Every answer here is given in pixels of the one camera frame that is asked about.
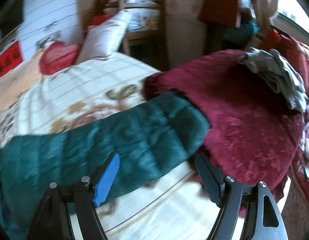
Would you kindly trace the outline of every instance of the gray cloth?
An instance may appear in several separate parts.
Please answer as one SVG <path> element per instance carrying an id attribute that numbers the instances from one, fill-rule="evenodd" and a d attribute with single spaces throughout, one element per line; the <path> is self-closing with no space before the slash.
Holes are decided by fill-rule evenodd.
<path id="1" fill-rule="evenodd" d="M 263 78 L 273 92 L 282 93 L 290 109 L 305 112 L 308 97 L 302 77 L 278 51 L 250 48 L 238 62 Z"/>

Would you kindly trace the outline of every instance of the window sill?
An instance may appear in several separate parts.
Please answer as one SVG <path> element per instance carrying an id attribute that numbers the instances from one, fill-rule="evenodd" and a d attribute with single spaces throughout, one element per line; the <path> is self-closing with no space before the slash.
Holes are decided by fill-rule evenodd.
<path id="1" fill-rule="evenodd" d="M 291 20 L 289 17 L 285 16 L 282 13 L 279 13 L 277 18 L 288 22 L 290 25 L 292 25 L 295 29 L 300 31 L 304 36 L 306 36 L 309 39 L 309 33 L 304 28 L 302 28 L 299 24 Z"/>

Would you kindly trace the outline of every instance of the white pillow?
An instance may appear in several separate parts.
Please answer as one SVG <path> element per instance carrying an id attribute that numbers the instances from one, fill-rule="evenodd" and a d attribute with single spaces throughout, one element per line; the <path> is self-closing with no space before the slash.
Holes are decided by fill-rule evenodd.
<path id="1" fill-rule="evenodd" d="M 88 27 L 76 64 L 92 58 L 107 59 L 117 52 L 131 16 L 130 11 L 123 10 L 101 25 Z"/>

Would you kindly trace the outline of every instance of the white paneled wall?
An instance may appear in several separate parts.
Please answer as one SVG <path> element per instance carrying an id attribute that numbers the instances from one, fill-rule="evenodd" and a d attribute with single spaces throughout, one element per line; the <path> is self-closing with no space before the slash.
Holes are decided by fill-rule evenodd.
<path id="1" fill-rule="evenodd" d="M 61 31 L 65 44 L 83 42 L 82 26 L 77 0 L 24 0 L 24 22 L 4 41 L 4 49 L 19 40 L 24 60 L 35 53 L 35 43 L 45 36 Z"/>

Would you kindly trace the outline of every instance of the red heart-shaped pillow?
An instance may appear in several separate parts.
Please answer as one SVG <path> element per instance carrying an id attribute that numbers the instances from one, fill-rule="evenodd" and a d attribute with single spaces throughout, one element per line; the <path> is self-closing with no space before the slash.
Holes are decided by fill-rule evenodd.
<path id="1" fill-rule="evenodd" d="M 80 44 L 64 45 L 62 41 L 51 44 L 41 56 L 39 65 L 43 75 L 52 75 L 74 64 L 79 52 Z"/>

